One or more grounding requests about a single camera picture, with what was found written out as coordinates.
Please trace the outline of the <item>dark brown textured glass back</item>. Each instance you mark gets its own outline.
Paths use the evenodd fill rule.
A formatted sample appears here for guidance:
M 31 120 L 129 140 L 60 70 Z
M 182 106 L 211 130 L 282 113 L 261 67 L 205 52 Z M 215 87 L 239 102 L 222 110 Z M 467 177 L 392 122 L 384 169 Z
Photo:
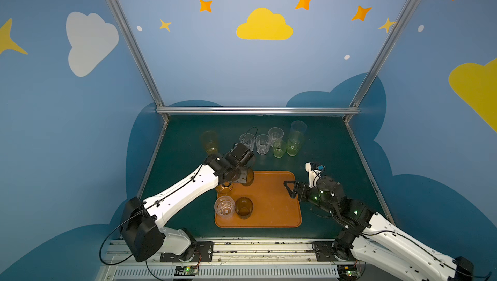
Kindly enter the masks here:
M 254 171 L 251 168 L 242 171 L 241 178 L 242 178 L 241 184 L 243 186 L 245 187 L 251 186 L 254 182 Z

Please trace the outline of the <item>clear faceted plastic glass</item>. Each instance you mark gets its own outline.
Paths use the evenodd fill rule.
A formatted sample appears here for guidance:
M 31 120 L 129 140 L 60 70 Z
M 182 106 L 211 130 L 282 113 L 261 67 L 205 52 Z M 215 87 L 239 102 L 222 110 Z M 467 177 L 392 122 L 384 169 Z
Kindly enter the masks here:
M 229 219 L 235 214 L 235 201 L 230 196 L 220 196 L 215 204 L 216 216 L 221 219 Z

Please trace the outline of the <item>brown textured glass front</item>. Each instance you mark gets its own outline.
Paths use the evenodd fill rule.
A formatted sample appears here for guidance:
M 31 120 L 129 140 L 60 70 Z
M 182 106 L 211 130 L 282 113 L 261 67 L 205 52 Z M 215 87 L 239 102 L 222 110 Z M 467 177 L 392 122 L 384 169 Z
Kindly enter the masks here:
M 250 198 L 241 197 L 235 202 L 236 214 L 242 219 L 246 220 L 253 212 L 254 204 Z

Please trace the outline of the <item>short yellow plastic glass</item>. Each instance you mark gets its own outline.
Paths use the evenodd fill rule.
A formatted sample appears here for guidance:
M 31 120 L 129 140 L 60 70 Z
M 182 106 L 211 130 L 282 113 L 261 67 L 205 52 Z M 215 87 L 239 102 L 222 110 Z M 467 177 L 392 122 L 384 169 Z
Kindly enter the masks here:
M 218 185 L 215 190 L 219 195 L 224 196 L 225 194 L 228 194 L 233 189 L 233 187 L 234 185 L 232 182 L 225 182 L 221 185 Z

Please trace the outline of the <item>short green glass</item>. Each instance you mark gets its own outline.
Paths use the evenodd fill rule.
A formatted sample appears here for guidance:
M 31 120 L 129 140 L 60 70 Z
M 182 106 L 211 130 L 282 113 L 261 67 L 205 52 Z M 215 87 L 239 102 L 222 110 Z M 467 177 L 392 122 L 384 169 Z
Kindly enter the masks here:
M 282 158 L 285 155 L 286 150 L 287 150 L 287 145 L 284 140 L 282 139 L 276 140 L 273 143 L 273 155 L 275 158 L 278 159 Z

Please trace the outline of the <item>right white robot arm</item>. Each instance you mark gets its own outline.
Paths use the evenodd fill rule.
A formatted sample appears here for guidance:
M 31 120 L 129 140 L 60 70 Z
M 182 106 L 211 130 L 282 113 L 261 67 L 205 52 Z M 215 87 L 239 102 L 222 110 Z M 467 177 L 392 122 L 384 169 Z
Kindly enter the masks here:
M 315 175 L 309 183 L 285 181 L 292 199 L 329 213 L 343 229 L 331 243 L 316 247 L 324 258 L 366 262 L 401 280 L 474 280 L 474 265 L 428 247 L 383 215 L 345 195 L 342 185 Z

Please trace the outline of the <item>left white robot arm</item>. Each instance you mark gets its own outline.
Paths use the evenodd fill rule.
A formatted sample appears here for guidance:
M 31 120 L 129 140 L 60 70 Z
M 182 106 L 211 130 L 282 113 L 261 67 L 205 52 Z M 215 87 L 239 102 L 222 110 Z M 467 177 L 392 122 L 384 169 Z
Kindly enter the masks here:
M 237 143 L 228 153 L 206 157 L 190 175 L 163 190 L 140 200 L 130 199 L 124 207 L 119 232 L 136 262 L 144 262 L 156 253 L 170 253 L 181 261 L 194 257 L 197 240 L 186 229 L 167 228 L 167 222 L 200 195 L 226 183 L 248 178 L 255 155 Z

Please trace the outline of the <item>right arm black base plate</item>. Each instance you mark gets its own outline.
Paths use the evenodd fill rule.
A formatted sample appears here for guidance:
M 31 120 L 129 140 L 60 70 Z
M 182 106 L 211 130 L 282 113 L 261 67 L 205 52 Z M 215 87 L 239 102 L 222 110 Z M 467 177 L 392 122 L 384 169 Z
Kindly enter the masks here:
M 338 241 L 314 241 L 312 248 L 318 262 L 355 262 L 350 243 Z

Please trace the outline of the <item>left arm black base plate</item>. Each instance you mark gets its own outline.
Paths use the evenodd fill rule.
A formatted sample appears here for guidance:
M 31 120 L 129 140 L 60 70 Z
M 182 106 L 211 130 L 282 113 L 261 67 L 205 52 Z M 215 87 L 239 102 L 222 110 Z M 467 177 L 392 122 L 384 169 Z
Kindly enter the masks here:
M 211 262 L 214 253 L 212 241 L 200 241 L 195 243 L 195 248 L 189 247 L 181 255 L 173 253 L 161 253 L 160 262 Z

